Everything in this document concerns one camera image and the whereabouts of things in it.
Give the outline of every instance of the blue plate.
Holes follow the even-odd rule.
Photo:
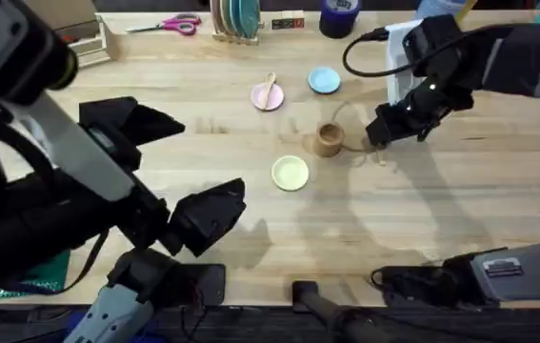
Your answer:
[[[258,0],[239,0],[240,1],[240,25],[242,32],[247,38],[255,36],[259,30],[259,1]]]
[[[225,31],[229,34],[235,34],[233,23],[231,22],[231,0],[221,0],[221,18],[223,19],[223,26]]]
[[[237,35],[243,36],[244,30],[242,30],[242,24],[240,23],[240,0],[230,0],[230,14],[233,29]]]
[[[308,84],[317,93],[331,94],[339,89],[342,80],[337,71],[329,67],[318,67],[308,76]]]

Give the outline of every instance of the blue tape roll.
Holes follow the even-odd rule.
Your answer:
[[[321,0],[320,31],[330,38],[352,32],[363,0]]]

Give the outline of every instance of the wooden cup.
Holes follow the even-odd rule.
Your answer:
[[[322,124],[316,130],[313,150],[321,157],[333,157],[344,144],[344,129],[337,123]]]

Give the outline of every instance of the pink dish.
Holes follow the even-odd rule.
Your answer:
[[[259,110],[263,110],[263,104],[261,103],[261,98],[263,97],[263,92],[266,89],[266,84],[262,83],[252,88],[250,93],[250,101]],[[270,91],[270,97],[268,98],[268,108],[265,111],[274,111],[278,109],[282,103],[285,101],[285,93],[282,91],[282,88],[278,85],[273,85]]]

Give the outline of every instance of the scissors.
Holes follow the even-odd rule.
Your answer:
[[[175,30],[182,35],[194,35],[197,32],[197,26],[202,24],[202,18],[193,13],[179,13],[174,17],[162,20],[161,23],[143,27],[127,29],[127,33],[143,32],[148,30]]]

